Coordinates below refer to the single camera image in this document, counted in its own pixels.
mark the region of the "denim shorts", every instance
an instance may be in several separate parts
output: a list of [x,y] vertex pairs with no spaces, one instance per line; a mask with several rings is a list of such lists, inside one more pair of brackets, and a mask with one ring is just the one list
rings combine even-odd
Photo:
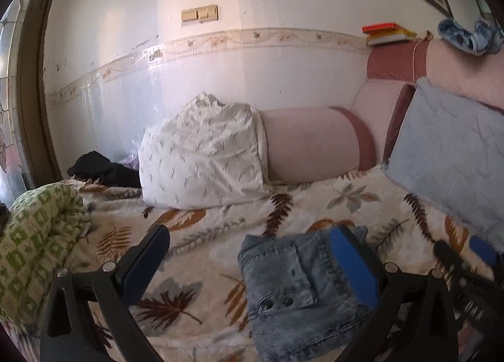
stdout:
[[[366,232],[354,230],[361,242]],[[245,237],[238,262],[252,336],[264,362],[324,355],[348,344],[370,314],[338,266],[329,233]]]

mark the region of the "stack of books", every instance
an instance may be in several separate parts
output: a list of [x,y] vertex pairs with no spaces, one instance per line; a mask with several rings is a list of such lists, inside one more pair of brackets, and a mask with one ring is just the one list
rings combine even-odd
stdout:
[[393,22],[362,27],[362,33],[367,34],[368,46],[383,45],[404,41],[414,41],[416,34]]

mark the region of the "white pillowcase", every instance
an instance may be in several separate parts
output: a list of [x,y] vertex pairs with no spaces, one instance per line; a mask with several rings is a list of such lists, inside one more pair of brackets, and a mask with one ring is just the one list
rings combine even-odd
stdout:
[[267,197],[267,156],[256,111],[201,93],[146,130],[138,153],[144,201],[187,210]]

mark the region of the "red book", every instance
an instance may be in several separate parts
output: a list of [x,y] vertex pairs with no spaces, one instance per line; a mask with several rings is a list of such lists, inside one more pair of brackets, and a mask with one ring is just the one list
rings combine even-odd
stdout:
[[374,24],[362,27],[363,34],[372,34],[376,32],[383,32],[393,29],[404,29],[401,25],[397,25],[394,22],[385,22],[383,24]]

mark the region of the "jeans button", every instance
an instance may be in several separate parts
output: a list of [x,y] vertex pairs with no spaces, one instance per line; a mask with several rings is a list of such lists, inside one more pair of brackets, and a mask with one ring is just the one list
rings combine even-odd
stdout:
[[271,309],[273,308],[273,301],[271,301],[270,299],[267,299],[266,301],[263,302],[263,304],[261,305],[261,308],[262,309]]
[[286,296],[285,298],[282,299],[282,303],[284,307],[289,307],[294,303],[294,299],[292,299],[289,296]]

